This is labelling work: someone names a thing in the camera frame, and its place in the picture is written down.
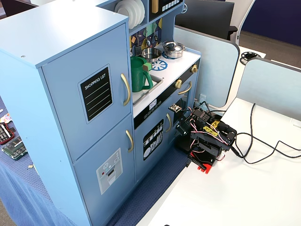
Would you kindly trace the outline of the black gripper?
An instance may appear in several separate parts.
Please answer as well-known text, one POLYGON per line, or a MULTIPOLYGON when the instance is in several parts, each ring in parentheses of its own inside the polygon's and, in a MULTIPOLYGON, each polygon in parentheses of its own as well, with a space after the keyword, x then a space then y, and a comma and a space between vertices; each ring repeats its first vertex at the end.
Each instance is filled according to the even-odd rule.
POLYGON ((175 147, 181 151, 189 152, 190 145, 192 143, 191 137, 188 136, 191 133, 192 126, 190 124, 190 119, 192 119, 192 115, 194 114, 195 109, 192 110, 180 110, 176 113, 178 117, 178 123, 175 127, 176 135, 178 136, 175 139, 175 147))

